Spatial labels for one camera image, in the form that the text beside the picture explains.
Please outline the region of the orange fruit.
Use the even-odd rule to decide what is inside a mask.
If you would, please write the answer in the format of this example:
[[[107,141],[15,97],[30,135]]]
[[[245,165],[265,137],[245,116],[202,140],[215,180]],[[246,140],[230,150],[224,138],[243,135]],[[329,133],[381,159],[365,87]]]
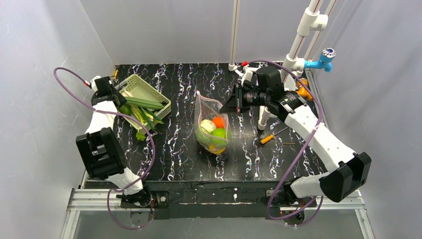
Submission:
[[[212,119],[212,122],[214,123],[214,125],[216,126],[216,128],[225,128],[224,126],[224,120],[222,117],[214,117]]]

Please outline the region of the yellow green mango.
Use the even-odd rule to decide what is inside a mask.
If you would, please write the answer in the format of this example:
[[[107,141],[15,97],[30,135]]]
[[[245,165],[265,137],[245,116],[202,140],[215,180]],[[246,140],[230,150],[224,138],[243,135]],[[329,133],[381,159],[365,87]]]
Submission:
[[[125,104],[125,105],[122,105],[120,108],[119,108],[119,110],[118,110],[120,113],[122,113],[122,114],[124,114],[124,115],[127,115],[127,116],[130,116],[131,114],[132,114],[132,109],[131,109],[131,106],[129,106],[129,105],[127,105],[127,104]]]

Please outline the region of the clear zip top bag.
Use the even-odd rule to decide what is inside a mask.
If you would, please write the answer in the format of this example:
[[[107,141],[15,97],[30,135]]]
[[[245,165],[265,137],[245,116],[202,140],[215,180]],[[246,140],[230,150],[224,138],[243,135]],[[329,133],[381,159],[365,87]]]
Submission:
[[[194,131],[197,142],[208,152],[221,155],[232,140],[227,114],[219,110],[222,103],[196,91]]]

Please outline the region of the white garlic bulb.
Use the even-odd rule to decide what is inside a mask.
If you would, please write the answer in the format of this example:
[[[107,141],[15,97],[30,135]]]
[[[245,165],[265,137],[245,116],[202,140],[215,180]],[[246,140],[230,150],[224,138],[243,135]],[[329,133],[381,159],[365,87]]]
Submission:
[[[209,119],[204,119],[200,123],[200,128],[204,133],[212,134],[212,132],[217,129],[214,123]]]

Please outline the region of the green apple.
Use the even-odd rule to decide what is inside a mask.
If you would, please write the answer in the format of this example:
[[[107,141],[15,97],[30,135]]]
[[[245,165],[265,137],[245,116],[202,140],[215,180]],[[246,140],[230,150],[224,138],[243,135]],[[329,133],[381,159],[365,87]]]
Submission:
[[[211,135],[211,143],[215,147],[226,147],[228,145],[226,130],[224,128],[216,128]]]

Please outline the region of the yellow lemon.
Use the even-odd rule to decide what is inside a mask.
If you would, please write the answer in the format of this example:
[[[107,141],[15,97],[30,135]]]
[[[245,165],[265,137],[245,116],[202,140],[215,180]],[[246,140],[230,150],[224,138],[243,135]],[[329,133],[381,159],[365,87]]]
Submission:
[[[215,145],[210,145],[209,146],[209,152],[210,153],[213,153],[215,155],[220,155],[223,152],[225,152],[225,150],[226,150],[226,147],[217,147]]]

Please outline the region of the pale green cabbage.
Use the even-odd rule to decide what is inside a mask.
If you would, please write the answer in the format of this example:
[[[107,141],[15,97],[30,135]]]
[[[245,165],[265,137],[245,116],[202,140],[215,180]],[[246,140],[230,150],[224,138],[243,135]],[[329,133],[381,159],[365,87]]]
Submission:
[[[211,144],[211,137],[208,134],[202,132],[199,127],[195,128],[195,134],[196,134],[198,143],[202,147],[208,149]]]

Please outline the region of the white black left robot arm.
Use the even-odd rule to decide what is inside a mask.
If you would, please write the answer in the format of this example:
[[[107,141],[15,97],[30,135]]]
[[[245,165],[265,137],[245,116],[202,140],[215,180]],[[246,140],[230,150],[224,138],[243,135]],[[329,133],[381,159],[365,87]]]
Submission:
[[[140,177],[127,166],[125,155],[114,132],[114,119],[125,99],[111,83],[110,77],[96,76],[91,81],[94,108],[91,123],[83,135],[76,138],[76,145],[92,178],[106,180],[124,191],[125,195],[143,189]]]

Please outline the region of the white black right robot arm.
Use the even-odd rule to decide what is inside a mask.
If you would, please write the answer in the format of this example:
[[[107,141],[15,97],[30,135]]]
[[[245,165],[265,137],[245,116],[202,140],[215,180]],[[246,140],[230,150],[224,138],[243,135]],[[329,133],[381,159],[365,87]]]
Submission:
[[[356,153],[343,144],[319,122],[295,91],[286,91],[280,72],[274,66],[256,71],[258,85],[236,84],[220,113],[243,113],[254,106],[265,106],[280,121],[292,128],[322,160],[327,172],[317,176],[297,177],[283,185],[279,196],[294,202],[301,198],[326,196],[340,202],[363,186],[371,166],[370,156]]]

